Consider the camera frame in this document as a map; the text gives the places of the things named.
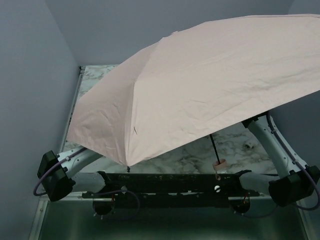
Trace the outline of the pink folding umbrella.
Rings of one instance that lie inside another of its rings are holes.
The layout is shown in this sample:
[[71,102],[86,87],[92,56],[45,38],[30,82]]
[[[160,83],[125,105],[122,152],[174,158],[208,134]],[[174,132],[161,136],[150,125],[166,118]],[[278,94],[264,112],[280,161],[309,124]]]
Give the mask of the pink folding umbrella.
[[108,72],[77,100],[67,140],[132,167],[319,89],[319,15],[207,21]]

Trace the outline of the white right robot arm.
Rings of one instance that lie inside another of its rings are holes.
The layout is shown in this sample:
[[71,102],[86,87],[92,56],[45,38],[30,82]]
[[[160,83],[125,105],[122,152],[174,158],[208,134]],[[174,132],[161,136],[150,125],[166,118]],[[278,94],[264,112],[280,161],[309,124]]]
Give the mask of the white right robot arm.
[[252,171],[239,173],[243,189],[269,195],[280,207],[294,204],[311,196],[319,196],[317,183],[320,169],[309,166],[293,150],[281,134],[269,112],[264,112],[242,122],[257,138],[275,166],[277,176],[258,174]]

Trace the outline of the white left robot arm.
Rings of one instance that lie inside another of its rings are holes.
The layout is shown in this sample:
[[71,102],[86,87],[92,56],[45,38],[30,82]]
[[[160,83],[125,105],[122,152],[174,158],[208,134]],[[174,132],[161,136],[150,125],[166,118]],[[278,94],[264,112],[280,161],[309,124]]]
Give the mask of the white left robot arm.
[[47,195],[50,201],[56,202],[72,192],[98,193],[106,185],[104,174],[81,170],[101,157],[83,146],[59,154],[52,150],[46,152],[37,171],[39,180],[33,195]]

